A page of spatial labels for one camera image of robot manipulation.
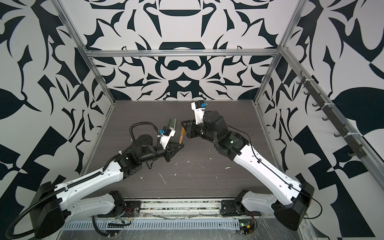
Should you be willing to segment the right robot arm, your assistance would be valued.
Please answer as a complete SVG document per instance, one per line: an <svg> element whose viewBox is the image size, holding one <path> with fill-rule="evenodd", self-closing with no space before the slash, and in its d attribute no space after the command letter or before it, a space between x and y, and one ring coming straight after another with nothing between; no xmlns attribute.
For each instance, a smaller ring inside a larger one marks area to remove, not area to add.
<svg viewBox="0 0 384 240"><path fill-rule="evenodd" d="M213 143L222 156L249 171L271 191L269 195L241 192L241 207L249 214L273 214L286 228L299 229L314 201L315 189L310 183L294 180L276 168L257 152L248 133L229 126L217 111L205 112L200 120L183 121L181 125L188 138L200 137Z"/></svg>

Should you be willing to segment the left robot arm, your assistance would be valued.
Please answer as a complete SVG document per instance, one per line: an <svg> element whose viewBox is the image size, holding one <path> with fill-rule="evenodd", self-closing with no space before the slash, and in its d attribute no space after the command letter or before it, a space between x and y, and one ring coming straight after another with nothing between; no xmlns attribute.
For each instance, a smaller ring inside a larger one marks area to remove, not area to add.
<svg viewBox="0 0 384 240"><path fill-rule="evenodd" d="M132 176L143 164L150 169L155 160L164 158L169 162L184 148L184 144L171 141L176 133L174 128L165 126L159 130L151 122L139 122L129 131L132 143L112 156L102 168L66 183L41 185L31 205L7 228L6 239L20 239L31 234L43 239L73 220L121 215L126 203L118 191L95 198L88 196Z"/></svg>

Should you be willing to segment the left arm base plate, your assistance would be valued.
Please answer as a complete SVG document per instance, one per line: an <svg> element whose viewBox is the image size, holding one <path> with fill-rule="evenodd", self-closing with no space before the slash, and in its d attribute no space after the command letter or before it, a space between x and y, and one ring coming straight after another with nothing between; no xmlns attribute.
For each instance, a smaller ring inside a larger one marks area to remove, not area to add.
<svg viewBox="0 0 384 240"><path fill-rule="evenodd" d="M134 218L139 215L141 212L141 201L128 200L125 201L125 206L123 208L123 213L120 215L123 218Z"/></svg>

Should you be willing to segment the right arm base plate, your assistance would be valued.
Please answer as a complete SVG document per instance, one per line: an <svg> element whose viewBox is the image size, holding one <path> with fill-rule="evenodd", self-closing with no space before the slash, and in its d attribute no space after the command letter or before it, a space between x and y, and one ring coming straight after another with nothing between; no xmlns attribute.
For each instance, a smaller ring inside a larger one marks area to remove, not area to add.
<svg viewBox="0 0 384 240"><path fill-rule="evenodd" d="M221 200L220 214L223 217L254 216L254 212L250 212L236 200Z"/></svg>

